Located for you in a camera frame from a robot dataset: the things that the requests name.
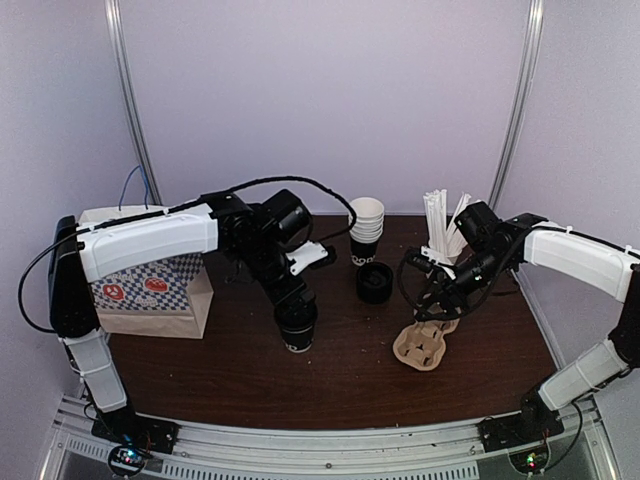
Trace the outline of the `stack of black lids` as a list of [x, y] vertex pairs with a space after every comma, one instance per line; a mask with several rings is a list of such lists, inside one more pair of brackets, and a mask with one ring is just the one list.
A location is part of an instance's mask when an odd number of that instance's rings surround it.
[[393, 279], [393, 271], [387, 264], [366, 263], [356, 272], [356, 294], [367, 304], [383, 304], [392, 295]]

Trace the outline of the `stack of paper cups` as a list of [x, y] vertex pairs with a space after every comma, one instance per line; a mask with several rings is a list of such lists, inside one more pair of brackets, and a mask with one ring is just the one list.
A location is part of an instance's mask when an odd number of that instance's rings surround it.
[[350, 256], [354, 265], [360, 267], [374, 260], [379, 240], [384, 229], [385, 207], [372, 197], [352, 200], [350, 206], [356, 214], [350, 230]]

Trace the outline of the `black cup lid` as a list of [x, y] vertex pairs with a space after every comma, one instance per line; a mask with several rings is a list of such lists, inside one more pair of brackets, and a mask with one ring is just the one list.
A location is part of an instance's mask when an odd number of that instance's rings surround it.
[[315, 328], [318, 309], [315, 304], [293, 310], [276, 311], [276, 322], [282, 332], [299, 335]]

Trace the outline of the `black paper coffee cup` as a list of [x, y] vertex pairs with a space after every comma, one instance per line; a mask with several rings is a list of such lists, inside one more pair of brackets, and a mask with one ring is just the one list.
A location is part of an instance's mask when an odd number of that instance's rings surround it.
[[279, 331], [285, 347], [291, 352], [303, 353], [312, 346], [315, 328], [299, 335], [287, 334], [282, 332], [280, 328]]

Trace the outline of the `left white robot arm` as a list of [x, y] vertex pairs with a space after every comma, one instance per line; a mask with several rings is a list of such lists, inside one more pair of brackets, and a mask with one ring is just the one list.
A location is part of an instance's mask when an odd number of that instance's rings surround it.
[[318, 318], [316, 297], [301, 274], [327, 258], [307, 241], [285, 245], [311, 223], [303, 202], [283, 189], [262, 203], [233, 193], [206, 194], [171, 208], [79, 226], [59, 221], [49, 268], [49, 321], [66, 346], [106, 429], [123, 444], [137, 442], [144, 424], [130, 410], [94, 307], [91, 284], [130, 267], [186, 254], [220, 251], [240, 260], [274, 308], [285, 346], [308, 350]]

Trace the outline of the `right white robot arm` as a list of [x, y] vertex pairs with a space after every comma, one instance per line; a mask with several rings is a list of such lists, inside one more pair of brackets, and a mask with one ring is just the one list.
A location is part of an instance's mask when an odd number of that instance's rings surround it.
[[484, 202], [467, 206], [454, 225], [472, 250], [462, 263], [445, 265], [426, 249], [411, 249], [405, 262], [429, 274], [435, 289], [409, 303], [419, 321], [457, 320], [482, 305], [505, 270], [544, 267], [591, 285], [622, 303], [607, 338], [538, 386], [529, 406], [513, 419], [519, 440], [535, 440], [551, 413], [639, 366], [639, 254], [525, 213], [500, 219]]

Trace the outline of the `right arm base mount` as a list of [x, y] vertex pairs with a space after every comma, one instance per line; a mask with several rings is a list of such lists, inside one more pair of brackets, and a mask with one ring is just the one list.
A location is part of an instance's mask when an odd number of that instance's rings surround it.
[[520, 411], [502, 417], [486, 417], [477, 424], [485, 452], [510, 449], [564, 432], [556, 410], [550, 410], [533, 392], [520, 402]]

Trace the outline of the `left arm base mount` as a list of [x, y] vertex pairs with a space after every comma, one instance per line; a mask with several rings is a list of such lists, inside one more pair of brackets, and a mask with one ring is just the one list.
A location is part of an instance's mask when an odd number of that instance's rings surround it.
[[98, 409], [91, 434], [145, 452], [172, 454], [178, 430], [175, 422], [139, 415], [125, 405], [112, 412]]

